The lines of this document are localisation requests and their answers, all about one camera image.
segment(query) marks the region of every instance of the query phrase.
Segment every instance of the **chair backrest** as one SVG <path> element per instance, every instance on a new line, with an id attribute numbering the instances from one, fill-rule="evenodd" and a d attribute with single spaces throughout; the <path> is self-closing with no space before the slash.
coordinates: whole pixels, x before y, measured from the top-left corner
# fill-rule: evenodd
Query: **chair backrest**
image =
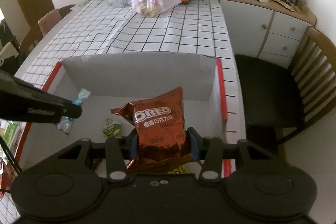
<path id="1" fill-rule="evenodd" d="M 54 9 L 47 13 L 38 21 L 40 25 L 41 32 L 45 36 L 55 25 L 62 20 L 62 17 L 58 9 Z"/>
<path id="2" fill-rule="evenodd" d="M 64 18 L 68 13 L 71 12 L 71 8 L 74 7 L 75 4 L 67 5 L 62 8 L 59 8 L 59 14 L 61 15 L 62 18 Z"/>
<path id="3" fill-rule="evenodd" d="M 310 127 L 336 106 L 336 47 L 323 33 L 308 27 L 289 70 L 300 90 L 305 126 Z"/>
<path id="4" fill-rule="evenodd" d="M 40 26 L 36 24 L 33 28 L 30 29 L 30 31 L 20 43 L 20 51 L 28 55 L 42 39 L 43 34 L 41 32 Z"/>

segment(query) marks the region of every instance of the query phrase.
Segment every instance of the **candy wrapper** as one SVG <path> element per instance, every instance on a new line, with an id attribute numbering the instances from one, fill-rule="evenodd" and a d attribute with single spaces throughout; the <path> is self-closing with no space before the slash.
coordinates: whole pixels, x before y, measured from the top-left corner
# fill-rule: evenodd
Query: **candy wrapper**
<path id="1" fill-rule="evenodd" d="M 90 91 L 86 89 L 81 89 L 81 91 L 78 94 L 78 98 L 73 101 L 73 104 L 81 106 L 83 104 L 83 101 L 85 101 L 90 96 L 90 94 L 91 94 Z M 73 121 L 74 121 L 73 118 L 63 117 L 62 120 L 57 124 L 57 128 L 63 131 L 65 134 L 69 135 Z"/>
<path id="2" fill-rule="evenodd" d="M 121 123 L 116 119 L 107 118 L 105 122 L 105 126 L 103 129 L 103 133 L 108 137 L 115 137 L 121 129 Z"/>
<path id="3" fill-rule="evenodd" d="M 180 166 L 181 159 L 192 159 L 185 137 L 181 87 L 152 99 L 129 102 L 111 113 L 121 115 L 137 130 L 138 155 L 130 168 L 148 169 L 172 162 Z"/>

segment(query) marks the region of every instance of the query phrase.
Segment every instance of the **table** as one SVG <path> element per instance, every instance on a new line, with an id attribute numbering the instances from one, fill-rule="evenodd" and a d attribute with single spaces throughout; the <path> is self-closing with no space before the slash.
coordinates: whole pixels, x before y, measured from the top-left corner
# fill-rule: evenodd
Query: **table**
<path id="1" fill-rule="evenodd" d="M 237 134 L 246 138 L 239 78 L 218 0 L 192 0 L 154 18 L 107 0 L 92 0 L 59 22 L 16 76 L 42 88 L 62 58 L 132 51 L 192 52 L 220 58 L 228 107 L 227 139 L 230 142 L 230 136 Z"/>

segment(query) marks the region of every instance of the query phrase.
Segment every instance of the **snack bag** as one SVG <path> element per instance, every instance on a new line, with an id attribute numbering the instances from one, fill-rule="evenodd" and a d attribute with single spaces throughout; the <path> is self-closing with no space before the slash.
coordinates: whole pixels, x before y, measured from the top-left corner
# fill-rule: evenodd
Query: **snack bag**
<path id="1" fill-rule="evenodd" d="M 152 99 L 129 102 L 111 113 L 121 115 L 137 130 L 138 155 L 132 168 L 157 167 L 157 163 L 164 165 L 190 153 L 181 87 Z"/>
<path id="2" fill-rule="evenodd" d="M 113 118 L 107 118 L 103 133 L 108 137 L 115 137 L 121 129 L 121 123 Z"/>

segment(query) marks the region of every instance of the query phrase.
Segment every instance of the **white box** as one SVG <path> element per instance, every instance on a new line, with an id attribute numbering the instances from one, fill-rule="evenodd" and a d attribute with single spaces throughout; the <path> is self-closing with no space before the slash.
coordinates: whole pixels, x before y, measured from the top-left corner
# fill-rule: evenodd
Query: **white box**
<path id="1" fill-rule="evenodd" d="M 74 100 L 79 91 L 91 91 L 83 113 L 73 122 L 69 135 L 54 124 L 27 123 L 16 159 L 28 168 L 81 138 L 105 142 L 103 126 L 110 109 L 152 98 L 178 86 L 183 88 L 186 128 L 194 127 L 203 137 L 226 142 L 227 107 L 221 60 L 199 54 L 139 52 L 78 56 L 57 63 L 43 90 Z M 127 136 L 133 126 L 115 116 Z M 224 164 L 226 175 L 231 164 Z"/>

